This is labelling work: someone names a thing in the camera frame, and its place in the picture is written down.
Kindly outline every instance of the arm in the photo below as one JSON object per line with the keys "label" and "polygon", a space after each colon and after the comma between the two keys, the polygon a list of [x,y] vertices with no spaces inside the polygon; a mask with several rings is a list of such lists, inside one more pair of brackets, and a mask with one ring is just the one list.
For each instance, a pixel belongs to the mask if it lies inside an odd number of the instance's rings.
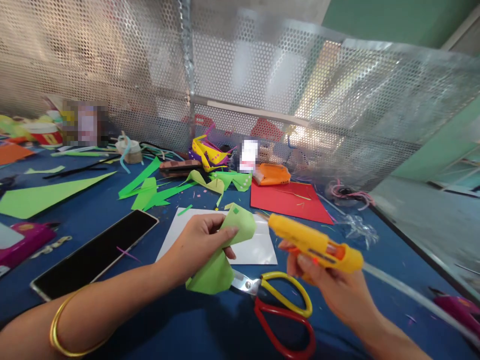
{"label": "arm", "polygon": [[[281,249],[292,245],[286,241]],[[376,360],[429,360],[405,333],[385,318],[374,304],[361,271],[347,274],[325,269],[310,257],[290,253],[287,272],[292,276],[310,275],[330,310],[362,341]]]}
{"label": "arm", "polygon": [[[58,322],[61,345],[81,353],[107,339],[140,309],[185,283],[213,253],[237,233],[218,231],[225,216],[196,215],[158,262],[94,283],[80,291],[64,308]],[[231,248],[226,255],[234,259]],[[63,359],[49,341],[52,320],[66,295],[37,306],[0,332],[3,359]]]}

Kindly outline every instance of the bracelet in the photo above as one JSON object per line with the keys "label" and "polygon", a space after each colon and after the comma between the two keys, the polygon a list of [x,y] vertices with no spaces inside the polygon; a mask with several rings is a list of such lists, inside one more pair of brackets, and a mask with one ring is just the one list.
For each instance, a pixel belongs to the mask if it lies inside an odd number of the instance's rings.
{"label": "bracelet", "polygon": [[53,318],[53,321],[51,322],[51,327],[50,327],[50,345],[55,349],[57,350],[58,352],[62,353],[63,355],[65,355],[66,357],[68,358],[81,358],[95,350],[97,350],[99,347],[101,347],[103,344],[105,344],[108,339],[110,339],[110,336],[107,337],[105,340],[103,340],[102,342],[100,342],[99,344],[95,345],[94,347],[92,347],[91,349],[87,350],[87,351],[84,351],[84,352],[70,352],[68,351],[67,349],[65,349],[59,342],[59,338],[58,338],[58,332],[57,332],[57,325],[59,323],[59,320],[60,320],[60,315],[62,314],[62,312],[64,311],[65,309],[65,306],[67,306],[67,304],[69,303],[70,300],[73,299],[73,297],[75,295],[77,295],[80,291],[82,291],[83,289],[85,289],[88,285],[80,288],[79,290],[75,291],[72,295],[70,295],[64,302],[63,304],[58,308],[58,310],[56,311],[56,314],[55,314],[55,317]]}

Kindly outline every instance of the metal mesh panel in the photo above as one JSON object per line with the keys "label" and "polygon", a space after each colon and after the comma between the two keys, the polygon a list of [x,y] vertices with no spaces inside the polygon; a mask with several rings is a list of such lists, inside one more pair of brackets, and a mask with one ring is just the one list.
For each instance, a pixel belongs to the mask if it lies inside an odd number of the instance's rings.
{"label": "metal mesh panel", "polygon": [[262,161],[369,190],[480,92],[479,59],[348,39],[278,4],[3,0],[0,110],[106,101],[128,135],[180,151],[212,119],[218,145],[256,137]]}
{"label": "metal mesh panel", "polygon": [[45,112],[41,96],[109,103],[136,140],[184,151],[190,114],[178,1],[4,0],[0,109]]}

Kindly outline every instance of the scissor blade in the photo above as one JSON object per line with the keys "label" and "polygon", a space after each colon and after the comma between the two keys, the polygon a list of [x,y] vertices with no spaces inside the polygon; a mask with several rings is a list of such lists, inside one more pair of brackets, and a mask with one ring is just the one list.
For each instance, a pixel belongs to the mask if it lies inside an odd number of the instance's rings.
{"label": "scissor blade", "polygon": [[250,279],[248,276],[243,275],[241,272],[233,270],[233,281],[231,285],[244,293],[256,296],[259,290],[260,279]]}

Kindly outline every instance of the yellow scissor handle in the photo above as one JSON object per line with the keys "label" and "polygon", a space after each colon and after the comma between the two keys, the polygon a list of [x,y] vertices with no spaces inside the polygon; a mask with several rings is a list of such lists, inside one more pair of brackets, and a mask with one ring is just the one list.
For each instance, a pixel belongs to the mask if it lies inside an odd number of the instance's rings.
{"label": "yellow scissor handle", "polygon": [[[268,283],[268,280],[271,279],[285,279],[291,282],[298,289],[301,296],[303,297],[306,308],[301,309],[298,306],[292,304],[285,296],[283,296],[277,289],[275,289],[272,285]],[[266,272],[261,276],[261,286],[267,289],[270,294],[276,297],[283,305],[285,305],[288,309],[292,310],[294,313],[297,313],[304,318],[309,318],[312,315],[312,301],[310,300],[307,291],[294,277],[287,275],[286,273],[281,271]]]}

